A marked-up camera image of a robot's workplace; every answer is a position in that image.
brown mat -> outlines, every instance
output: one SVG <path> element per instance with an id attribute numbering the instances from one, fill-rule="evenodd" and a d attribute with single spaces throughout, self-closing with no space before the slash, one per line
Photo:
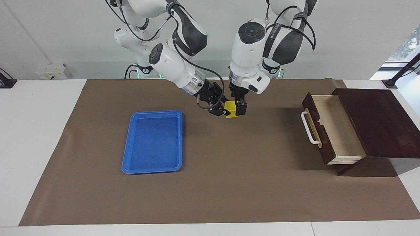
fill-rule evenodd
<path id="1" fill-rule="evenodd" d="M 168 81 L 89 80 L 20 225 L 419 219 L 398 177 L 338 177 L 309 143 L 302 100 L 336 87 L 275 80 L 226 119 Z M 123 174 L 131 114 L 172 109 L 184 114 L 180 171 Z"/>

drawer handle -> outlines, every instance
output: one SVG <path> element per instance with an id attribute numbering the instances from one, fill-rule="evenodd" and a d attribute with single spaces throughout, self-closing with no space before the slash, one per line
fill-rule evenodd
<path id="1" fill-rule="evenodd" d="M 300 117 L 302 118 L 302 122 L 303 122 L 303 125 L 305 126 L 306 133 L 308 134 L 309 141 L 310 141 L 312 144 L 319 145 L 321 142 L 320 142 L 320 141 L 316 141 L 316 140 L 314 140 L 314 139 L 312 138 L 311 131 L 309 130 L 309 126 L 308 126 L 308 124 L 307 124 L 307 122 L 306 122 L 305 115 L 308 115 L 308 114 L 309 114 L 309 112 L 304 111 L 304 112 L 302 112 L 302 114 L 300 114 Z"/>

blue tray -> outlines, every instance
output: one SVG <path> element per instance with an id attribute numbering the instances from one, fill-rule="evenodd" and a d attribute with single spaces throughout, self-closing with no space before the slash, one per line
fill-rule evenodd
<path id="1" fill-rule="evenodd" d="M 127 134 L 123 172 L 171 172 L 181 166 L 182 113 L 178 110 L 134 113 Z"/>

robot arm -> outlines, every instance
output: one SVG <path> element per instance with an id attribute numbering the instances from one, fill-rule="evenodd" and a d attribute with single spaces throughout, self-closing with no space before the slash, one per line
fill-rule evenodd
<path id="1" fill-rule="evenodd" d="M 278 15 L 273 24 L 253 19 L 239 28 L 233 44 L 229 75 L 229 88 L 235 97 L 236 115 L 245 114 L 245 95 L 250 90 L 261 94 L 270 79 L 278 76 L 280 66 L 296 59 L 303 38 L 306 37 L 303 34 L 307 25 L 306 19 L 316 2 L 317 0 L 282 0 L 270 3 L 274 13 Z M 312 49 L 315 49 L 315 45 L 312 42 L 311 44 Z"/>
<path id="2" fill-rule="evenodd" d="M 149 54 L 151 48 L 144 43 L 158 39 L 160 37 L 160 29 L 163 27 L 163 25 L 161 25 L 158 29 L 155 25 L 155 22 L 137 14 L 131 6 L 132 4 L 136 7 L 136 9 L 139 9 L 138 1 L 111 0 L 111 5 L 119 7 L 123 14 L 123 18 L 126 21 L 126 24 L 128 24 L 115 30 L 114 39 L 120 46 L 127 48 L 134 54 L 136 58 L 138 73 L 147 75 L 151 74 L 153 67 L 149 63 Z"/>
<path id="3" fill-rule="evenodd" d="M 172 37 L 165 44 L 153 47 L 148 56 L 148 63 L 167 80 L 173 82 L 178 88 L 187 94 L 197 97 L 198 102 L 204 101 L 209 107 L 206 108 L 211 114 L 230 115 L 224 109 L 222 103 L 227 99 L 217 83 L 210 83 L 203 73 L 190 63 L 189 60 L 207 46 L 207 33 L 193 17 L 176 0 L 123 0 L 128 1 L 130 8 L 121 12 L 129 12 L 132 9 L 140 17 L 156 17 L 165 11 L 175 19 L 177 27 Z M 135 53 L 137 61 L 143 61 L 147 48 L 143 48 L 141 40 L 133 40 L 133 37 L 125 35 L 127 31 L 117 30 L 115 39 L 120 45 Z"/>

white wall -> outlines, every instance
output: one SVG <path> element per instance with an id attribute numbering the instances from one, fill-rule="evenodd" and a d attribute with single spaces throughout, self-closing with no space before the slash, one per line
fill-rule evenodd
<path id="1" fill-rule="evenodd" d="M 420 22 L 417 0 L 319 1 L 309 18 L 316 51 L 304 42 L 285 78 L 369 79 Z M 227 76 L 236 30 L 264 18 L 265 1 L 180 2 L 209 34 L 194 61 Z M 36 78 L 36 66 L 48 63 L 65 63 L 79 79 L 121 78 L 134 57 L 114 42 L 120 26 L 104 0 L 0 0 L 0 66 L 18 79 Z M 162 41 L 173 27 L 165 26 Z"/>

